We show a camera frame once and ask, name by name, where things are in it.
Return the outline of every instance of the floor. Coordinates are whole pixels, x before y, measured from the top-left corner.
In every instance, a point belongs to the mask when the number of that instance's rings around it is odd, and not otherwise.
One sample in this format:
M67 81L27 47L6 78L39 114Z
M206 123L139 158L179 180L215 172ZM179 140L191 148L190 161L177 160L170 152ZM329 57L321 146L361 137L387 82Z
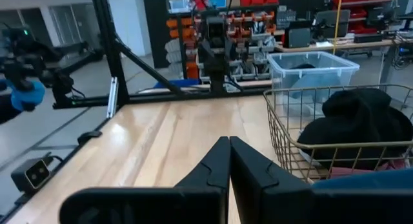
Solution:
M373 85L379 81L380 56L375 54L367 59L366 55L351 56L350 60L360 64L361 69L352 77L353 85ZM143 61L153 65L152 57ZM153 87L156 80L123 58L123 67L130 94ZM168 79L177 79L176 73L161 69L159 72ZM397 72L393 83L408 85L413 76L413 66ZM109 93L110 72L107 61L92 63L74 72L72 78L75 88L86 96L103 96ZM83 132L93 130L106 117L106 107L53 110L52 92L47 90L44 102L32 113L19 117L0 126L0 214L13 207L13 202L21 195L10 178L10 173L22 162L41 157L47 152L64 158L77 145L77 137Z

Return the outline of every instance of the gold wire basket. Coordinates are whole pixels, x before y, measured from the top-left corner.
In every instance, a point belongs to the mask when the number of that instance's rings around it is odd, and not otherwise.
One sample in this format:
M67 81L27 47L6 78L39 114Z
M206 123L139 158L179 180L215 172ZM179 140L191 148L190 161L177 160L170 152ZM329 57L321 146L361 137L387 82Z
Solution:
M366 86L347 86L347 87L319 87L319 88L294 88L294 89L277 89L267 90L264 92L265 100L267 101L268 123L270 127L270 135L272 146L277 155L278 165L289 173L303 179L306 182L312 183L320 179L329 179L338 176L348 176L357 173L369 172L372 170L359 170L356 165L359 161L375 160L377 161L374 171L384 170L383 161L389 163L402 162L403 167L410 167L413 163L412 146L413 141L400 142L380 142L380 143L346 143L346 144L328 144L328 145L306 145L297 142L301 131L311 121L323 117L321 112L322 104L316 102L316 96L323 92L325 99L330 97L337 90L347 90L354 88L378 88L384 90L392 97L391 106L396 108L410 121L413 119L413 88L401 85L366 85ZM301 93L299 99L293 99L291 94ZM306 95L313 95L310 101L305 99ZM390 147L407 146L405 154L400 157L388 158L385 157L385 152ZM363 158L361 153L369 147L378 148L381 150L380 157ZM353 148L356 152L354 158L336 159L337 152L340 149ZM332 159L315 160L314 155L317 150L330 149L334 151ZM311 154L303 154L303 150L309 151ZM333 164L337 161L353 161L352 168L338 170ZM330 163L329 168L322 167Z

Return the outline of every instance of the black fabric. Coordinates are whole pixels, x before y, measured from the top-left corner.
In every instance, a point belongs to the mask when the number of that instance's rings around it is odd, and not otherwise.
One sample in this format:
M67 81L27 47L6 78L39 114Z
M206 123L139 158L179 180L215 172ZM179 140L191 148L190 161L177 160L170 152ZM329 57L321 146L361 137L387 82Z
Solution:
M375 88L358 88L334 93L323 104L325 117L319 118L306 126L298 138L304 144L334 143L369 143L389 141L411 141L413 126L400 111L390 106L391 97ZM309 155L312 150L302 149ZM407 146L388 147L384 158L399 157L406 152ZM354 159L359 148L340 148L336 159ZM361 150L357 169L374 170L383 147L365 147ZM317 149L314 159L332 159L334 148ZM320 162L330 168L331 161ZM333 167L352 168L354 161L335 161Z
M21 111L16 110L12 105L12 95L0 96L0 125L17 117Z

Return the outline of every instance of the blue glove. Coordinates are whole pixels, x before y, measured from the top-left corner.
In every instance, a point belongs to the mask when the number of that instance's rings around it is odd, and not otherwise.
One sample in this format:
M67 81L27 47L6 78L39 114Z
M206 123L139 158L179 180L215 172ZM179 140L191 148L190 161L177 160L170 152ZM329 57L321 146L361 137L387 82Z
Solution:
M0 83L5 83L12 89L12 105L18 111L33 111L34 107L39 105L45 96L45 88L38 81L31 81L34 89L29 92L18 91L9 80L0 80Z

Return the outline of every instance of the wooden tabletop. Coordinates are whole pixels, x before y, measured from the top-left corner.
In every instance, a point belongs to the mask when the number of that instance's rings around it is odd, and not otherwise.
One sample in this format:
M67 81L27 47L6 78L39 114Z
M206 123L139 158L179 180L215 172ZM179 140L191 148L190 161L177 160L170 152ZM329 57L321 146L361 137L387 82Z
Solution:
M239 136L276 161L263 96L128 105L10 224L57 224L62 202L88 187L173 187L220 136ZM239 223L230 193L229 223Z
M400 44L401 41L382 40L379 42L372 42L372 43L344 43L344 44L337 44L336 49L342 50L342 49L381 47L381 46L390 46L390 45L393 45L394 43ZM315 45L310 45L309 47L301 47L301 48L284 48L283 46L279 45L279 46L276 46L275 49L281 52L310 52L310 51L319 51L319 50L332 50L333 46L316 47Z

